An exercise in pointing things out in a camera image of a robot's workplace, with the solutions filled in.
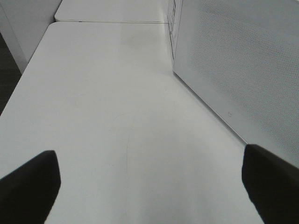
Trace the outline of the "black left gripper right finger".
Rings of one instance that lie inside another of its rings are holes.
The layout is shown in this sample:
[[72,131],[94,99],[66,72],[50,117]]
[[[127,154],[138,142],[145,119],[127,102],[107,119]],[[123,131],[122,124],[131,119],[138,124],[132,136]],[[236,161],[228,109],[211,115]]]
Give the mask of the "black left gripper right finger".
[[247,144],[242,182],[265,224],[299,222],[299,170],[263,147]]

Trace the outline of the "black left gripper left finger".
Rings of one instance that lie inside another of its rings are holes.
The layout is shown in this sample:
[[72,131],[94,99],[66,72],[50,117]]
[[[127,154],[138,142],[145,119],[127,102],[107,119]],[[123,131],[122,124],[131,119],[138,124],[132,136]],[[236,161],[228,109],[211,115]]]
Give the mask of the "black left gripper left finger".
[[57,154],[43,151],[0,180],[0,222],[43,224],[61,186]]

